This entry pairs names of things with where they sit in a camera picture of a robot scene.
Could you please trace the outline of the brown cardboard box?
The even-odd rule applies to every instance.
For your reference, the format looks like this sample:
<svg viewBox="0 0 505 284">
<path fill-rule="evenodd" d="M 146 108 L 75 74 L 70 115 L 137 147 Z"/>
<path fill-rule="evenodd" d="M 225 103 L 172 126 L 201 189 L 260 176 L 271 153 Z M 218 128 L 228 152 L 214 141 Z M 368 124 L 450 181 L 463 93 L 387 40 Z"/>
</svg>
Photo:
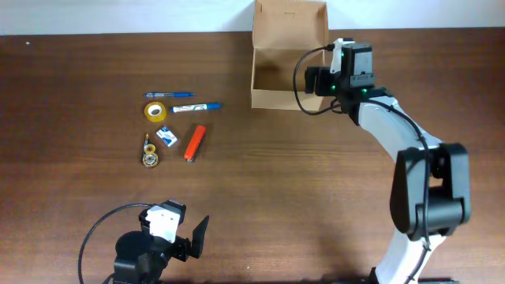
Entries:
<svg viewBox="0 0 505 284">
<path fill-rule="evenodd" d="M 327 3 L 256 0 L 251 107 L 298 110 L 293 73 L 306 52 L 328 44 Z"/>
</svg>

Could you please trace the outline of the black yellow correction tape dispenser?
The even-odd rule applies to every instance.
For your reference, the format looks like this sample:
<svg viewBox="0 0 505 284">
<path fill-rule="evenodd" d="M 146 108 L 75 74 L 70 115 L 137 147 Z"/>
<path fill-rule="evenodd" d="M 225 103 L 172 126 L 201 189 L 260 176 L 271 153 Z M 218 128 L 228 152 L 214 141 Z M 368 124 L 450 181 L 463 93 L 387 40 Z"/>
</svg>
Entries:
<svg viewBox="0 0 505 284">
<path fill-rule="evenodd" d="M 153 168 L 159 163 L 156 146 L 151 142 L 148 134 L 145 135 L 141 162 L 146 168 Z"/>
</svg>

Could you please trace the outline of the blue whiteboard marker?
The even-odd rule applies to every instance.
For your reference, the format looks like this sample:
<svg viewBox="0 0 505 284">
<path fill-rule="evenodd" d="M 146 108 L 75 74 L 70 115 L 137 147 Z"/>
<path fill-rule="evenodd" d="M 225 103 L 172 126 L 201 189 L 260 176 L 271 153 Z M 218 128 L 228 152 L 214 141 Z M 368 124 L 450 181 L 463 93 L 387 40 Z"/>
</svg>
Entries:
<svg viewBox="0 0 505 284">
<path fill-rule="evenodd" d="M 170 108 L 171 113 L 194 112 L 202 110 L 219 110 L 222 108 L 220 103 L 199 103 L 183 106 L 173 106 Z"/>
</svg>

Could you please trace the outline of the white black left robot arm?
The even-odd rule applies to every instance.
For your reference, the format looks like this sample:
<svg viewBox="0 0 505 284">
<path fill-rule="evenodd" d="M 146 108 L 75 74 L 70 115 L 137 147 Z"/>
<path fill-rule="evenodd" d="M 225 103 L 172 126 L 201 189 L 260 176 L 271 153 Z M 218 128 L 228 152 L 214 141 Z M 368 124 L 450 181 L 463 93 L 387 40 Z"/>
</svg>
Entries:
<svg viewBox="0 0 505 284">
<path fill-rule="evenodd" d="M 140 230 L 123 234 L 115 245 L 114 283 L 157 283 L 171 260 L 198 259 L 203 253 L 209 216 L 193 237 L 177 235 L 186 206 L 173 200 L 148 206 L 139 214 Z"/>
</svg>

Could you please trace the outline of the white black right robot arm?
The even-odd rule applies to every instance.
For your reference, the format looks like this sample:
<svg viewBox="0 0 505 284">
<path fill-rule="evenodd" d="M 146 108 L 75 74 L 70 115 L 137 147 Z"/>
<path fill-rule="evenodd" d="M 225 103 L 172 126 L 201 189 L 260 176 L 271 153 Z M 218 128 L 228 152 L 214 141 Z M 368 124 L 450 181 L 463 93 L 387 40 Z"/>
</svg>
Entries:
<svg viewBox="0 0 505 284">
<path fill-rule="evenodd" d="M 395 231 L 380 264 L 362 282 L 419 283 L 435 249 L 471 216 L 468 151 L 423 130 L 386 88 L 376 86 L 371 45 L 339 38 L 323 49 L 331 52 L 331 65 L 306 69 L 305 93 L 332 97 L 326 110 L 348 115 L 395 162 Z"/>
</svg>

